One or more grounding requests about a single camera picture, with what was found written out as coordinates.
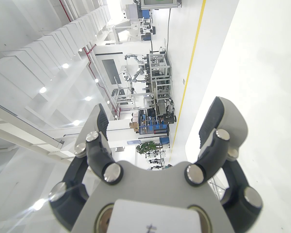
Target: black cable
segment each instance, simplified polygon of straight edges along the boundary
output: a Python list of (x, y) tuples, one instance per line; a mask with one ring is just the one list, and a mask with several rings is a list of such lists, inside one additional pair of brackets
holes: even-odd
[(169, 20), (170, 20), (170, 12), (171, 12), (171, 8), (169, 9), (169, 16), (168, 16), (168, 27), (167, 27), (167, 46), (166, 46), (166, 53), (168, 50), (168, 41), (169, 41)]

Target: cardboard box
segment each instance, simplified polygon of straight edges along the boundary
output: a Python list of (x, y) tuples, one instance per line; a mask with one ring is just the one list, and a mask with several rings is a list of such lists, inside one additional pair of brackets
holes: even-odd
[(129, 123), (129, 127), (134, 129), (135, 132), (139, 132), (139, 127), (137, 122)]

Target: white floor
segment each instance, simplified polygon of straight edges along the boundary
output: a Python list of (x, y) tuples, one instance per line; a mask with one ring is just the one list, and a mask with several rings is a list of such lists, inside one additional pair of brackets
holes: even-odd
[[(176, 137), (176, 124), (171, 127), (170, 160), (196, 160), (197, 133), (209, 105), (215, 96), (230, 99), (249, 127), (239, 162), (264, 201), (250, 232), (291, 232), (291, 0), (240, 0), (230, 28), (226, 24), (235, 3), (231, 0), (229, 10), (224, 1), (206, 2)], [(183, 0), (182, 8), (171, 11), (168, 54), (177, 114), (200, 10), (201, 0)], [(157, 40), (167, 38), (168, 13), (154, 12)]]

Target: white wall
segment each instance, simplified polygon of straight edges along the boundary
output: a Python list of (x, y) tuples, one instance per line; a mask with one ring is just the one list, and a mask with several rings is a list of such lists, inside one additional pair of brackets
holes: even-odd
[(113, 150), (112, 157), (116, 162), (124, 160), (134, 165), (136, 158), (136, 145), (125, 146), (125, 150), (121, 152), (115, 152), (115, 150)]

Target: silver screw head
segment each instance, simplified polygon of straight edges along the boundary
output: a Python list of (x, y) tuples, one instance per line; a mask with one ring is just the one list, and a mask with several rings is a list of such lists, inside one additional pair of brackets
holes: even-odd
[(49, 193), (49, 201), (55, 202), (59, 200), (65, 194), (67, 190), (67, 184), (65, 182), (57, 183)]
[(262, 198), (259, 195), (259, 193), (252, 187), (246, 187), (244, 189), (244, 197), (248, 203), (250, 203), (252, 206), (255, 206), (257, 208), (262, 207)]
[(99, 133), (97, 131), (91, 131), (86, 136), (86, 141), (91, 142), (91, 141), (94, 141), (95, 139), (97, 139), (98, 137), (99, 137)]
[(216, 130), (216, 135), (224, 141), (228, 141), (230, 139), (230, 134), (223, 129)]
[(110, 164), (105, 170), (103, 177), (106, 182), (116, 181), (121, 174), (121, 167), (117, 163)]
[(80, 143), (74, 148), (74, 154), (80, 155), (86, 151), (86, 143)]
[(200, 184), (204, 180), (203, 171), (196, 164), (187, 167), (187, 176), (195, 184)]

